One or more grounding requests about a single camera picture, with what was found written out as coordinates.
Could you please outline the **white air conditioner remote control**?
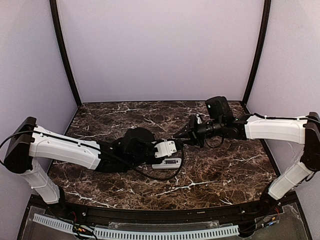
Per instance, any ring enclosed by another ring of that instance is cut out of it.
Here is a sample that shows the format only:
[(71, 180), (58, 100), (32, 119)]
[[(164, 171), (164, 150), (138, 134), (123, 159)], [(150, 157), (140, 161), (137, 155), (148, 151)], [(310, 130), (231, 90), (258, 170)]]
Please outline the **white air conditioner remote control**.
[(181, 158), (165, 158), (159, 164), (152, 164), (151, 167), (153, 170), (175, 170), (178, 169), (181, 165)]

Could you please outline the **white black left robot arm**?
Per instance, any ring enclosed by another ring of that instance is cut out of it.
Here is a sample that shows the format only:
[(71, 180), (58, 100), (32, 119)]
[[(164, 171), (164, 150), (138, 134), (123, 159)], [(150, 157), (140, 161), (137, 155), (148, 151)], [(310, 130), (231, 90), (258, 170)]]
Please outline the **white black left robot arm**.
[(31, 116), (4, 142), (8, 147), (2, 165), (22, 176), (49, 206), (62, 205), (65, 193), (36, 158), (76, 164), (100, 173), (125, 173), (142, 164), (160, 164), (166, 156), (163, 141), (156, 140), (145, 128), (129, 129), (113, 142), (85, 141), (51, 132)]

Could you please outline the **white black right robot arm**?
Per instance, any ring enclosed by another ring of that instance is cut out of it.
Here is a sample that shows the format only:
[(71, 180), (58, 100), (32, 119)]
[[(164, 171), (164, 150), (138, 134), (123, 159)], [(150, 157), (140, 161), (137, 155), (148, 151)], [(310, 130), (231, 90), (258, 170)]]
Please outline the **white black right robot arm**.
[(267, 139), (303, 145), (299, 159), (269, 185), (266, 193), (270, 198), (280, 200), (293, 187), (320, 170), (320, 117), (317, 113), (298, 117), (262, 116), (257, 113), (234, 117), (224, 96), (212, 97), (205, 101), (205, 105), (210, 120), (203, 122), (201, 117), (193, 115), (185, 127), (174, 134), (174, 138), (201, 148), (211, 137)]

